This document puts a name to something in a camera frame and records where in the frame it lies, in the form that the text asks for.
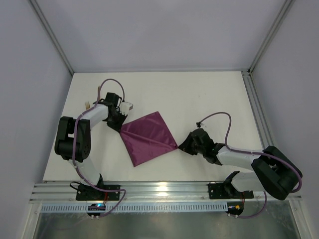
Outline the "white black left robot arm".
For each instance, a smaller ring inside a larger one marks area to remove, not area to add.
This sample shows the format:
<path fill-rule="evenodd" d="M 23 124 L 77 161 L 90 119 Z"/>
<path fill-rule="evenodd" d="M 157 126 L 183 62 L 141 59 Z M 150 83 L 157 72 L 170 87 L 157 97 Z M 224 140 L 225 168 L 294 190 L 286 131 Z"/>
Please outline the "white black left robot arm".
<path fill-rule="evenodd" d="M 85 186 L 103 188 L 103 177 L 90 159 L 91 130 L 100 122 L 120 132 L 133 104 L 115 93 L 107 93 L 77 118 L 61 117 L 54 145 L 54 151 L 68 161 L 76 170 Z"/>

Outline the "purple cloth napkin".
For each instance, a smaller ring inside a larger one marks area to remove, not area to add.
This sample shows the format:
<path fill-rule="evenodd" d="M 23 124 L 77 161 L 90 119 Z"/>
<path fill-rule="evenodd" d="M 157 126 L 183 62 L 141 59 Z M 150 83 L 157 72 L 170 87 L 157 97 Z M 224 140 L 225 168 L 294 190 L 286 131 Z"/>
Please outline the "purple cloth napkin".
<path fill-rule="evenodd" d="M 124 124 L 120 137 L 134 167 L 178 148 L 159 112 Z"/>

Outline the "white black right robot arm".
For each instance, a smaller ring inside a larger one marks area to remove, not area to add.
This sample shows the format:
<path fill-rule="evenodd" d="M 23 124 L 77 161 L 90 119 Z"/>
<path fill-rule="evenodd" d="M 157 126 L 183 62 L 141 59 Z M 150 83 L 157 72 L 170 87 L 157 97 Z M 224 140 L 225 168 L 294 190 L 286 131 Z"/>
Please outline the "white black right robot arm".
<path fill-rule="evenodd" d="M 224 191 L 229 196 L 264 191 L 275 199 L 284 200 L 301 187 L 301 171 L 274 146 L 260 152 L 234 149 L 214 142 L 204 129 L 198 128 L 190 132 L 178 148 L 189 155 L 200 154 L 210 164 L 247 169 L 247 172 L 234 171 L 223 181 Z"/>

